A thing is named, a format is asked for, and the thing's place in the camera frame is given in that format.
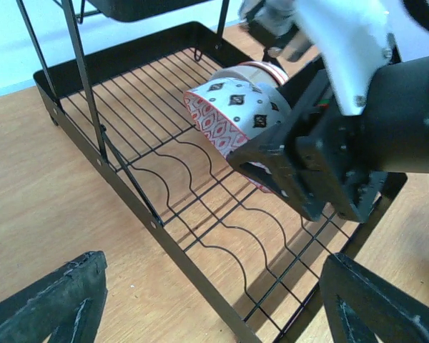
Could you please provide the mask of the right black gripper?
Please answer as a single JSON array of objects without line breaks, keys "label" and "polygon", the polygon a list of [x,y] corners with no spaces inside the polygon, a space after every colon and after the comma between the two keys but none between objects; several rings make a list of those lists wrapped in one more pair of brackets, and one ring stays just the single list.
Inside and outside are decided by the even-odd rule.
[{"label": "right black gripper", "polygon": [[331,204],[343,219],[366,222],[387,174],[362,164],[354,125],[340,114],[325,70],[298,72],[280,93],[293,105],[290,118],[230,152],[227,162],[309,221]]}]

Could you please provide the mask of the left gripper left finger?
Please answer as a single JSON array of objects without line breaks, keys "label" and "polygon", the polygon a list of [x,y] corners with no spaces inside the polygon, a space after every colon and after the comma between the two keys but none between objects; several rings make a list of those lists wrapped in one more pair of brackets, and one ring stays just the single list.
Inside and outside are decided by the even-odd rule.
[{"label": "left gripper left finger", "polygon": [[1,301],[0,342],[94,342],[106,269],[104,252],[85,252]]}]

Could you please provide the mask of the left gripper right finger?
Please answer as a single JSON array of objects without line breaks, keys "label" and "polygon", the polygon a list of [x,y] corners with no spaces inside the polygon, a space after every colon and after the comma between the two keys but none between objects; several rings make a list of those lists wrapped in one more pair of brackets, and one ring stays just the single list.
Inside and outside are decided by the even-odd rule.
[{"label": "left gripper right finger", "polygon": [[429,342],[429,307],[346,255],[325,260],[319,285],[334,342]]}]

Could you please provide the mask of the red dotted upturned bowl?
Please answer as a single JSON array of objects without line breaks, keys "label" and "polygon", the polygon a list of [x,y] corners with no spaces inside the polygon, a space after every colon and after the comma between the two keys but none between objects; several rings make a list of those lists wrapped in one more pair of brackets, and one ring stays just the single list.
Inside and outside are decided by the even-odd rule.
[{"label": "red dotted upturned bowl", "polygon": [[291,113],[276,88],[232,77],[187,90],[183,101],[197,128],[223,158]]}]

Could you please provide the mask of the orange floral patterned bowl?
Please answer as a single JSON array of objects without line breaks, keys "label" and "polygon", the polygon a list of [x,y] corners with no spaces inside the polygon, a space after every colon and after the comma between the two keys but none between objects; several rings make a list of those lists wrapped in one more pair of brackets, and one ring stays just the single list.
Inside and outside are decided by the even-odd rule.
[{"label": "orange floral patterned bowl", "polygon": [[285,84],[289,76],[286,74],[286,72],[279,66],[266,61],[246,61],[240,63],[240,66],[252,66],[256,69],[260,69],[267,74],[269,74],[276,82],[278,86],[282,86]]}]

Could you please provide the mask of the black wire dish rack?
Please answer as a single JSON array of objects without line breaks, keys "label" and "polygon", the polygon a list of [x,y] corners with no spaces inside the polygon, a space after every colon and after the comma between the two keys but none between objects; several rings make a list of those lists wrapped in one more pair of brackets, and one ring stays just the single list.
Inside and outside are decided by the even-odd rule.
[{"label": "black wire dish rack", "polygon": [[153,1],[139,25],[185,19],[86,54],[80,31],[115,1],[58,1],[74,58],[49,66],[25,3],[17,6],[41,62],[34,81],[60,126],[238,342],[296,342],[322,306],[319,276],[332,252],[355,257],[406,183],[381,183],[364,224],[325,207],[309,222],[233,171],[203,137],[182,96],[213,71],[247,60],[225,36],[232,1]]}]

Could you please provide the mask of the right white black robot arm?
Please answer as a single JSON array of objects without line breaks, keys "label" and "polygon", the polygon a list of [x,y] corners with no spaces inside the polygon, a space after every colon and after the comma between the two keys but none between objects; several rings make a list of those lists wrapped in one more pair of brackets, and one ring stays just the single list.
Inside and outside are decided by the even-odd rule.
[{"label": "right white black robot arm", "polygon": [[271,54],[319,56],[278,91],[290,105],[227,156],[304,218],[326,204],[366,222],[394,173],[429,174],[429,56],[402,61],[380,1],[244,1],[239,16]]}]

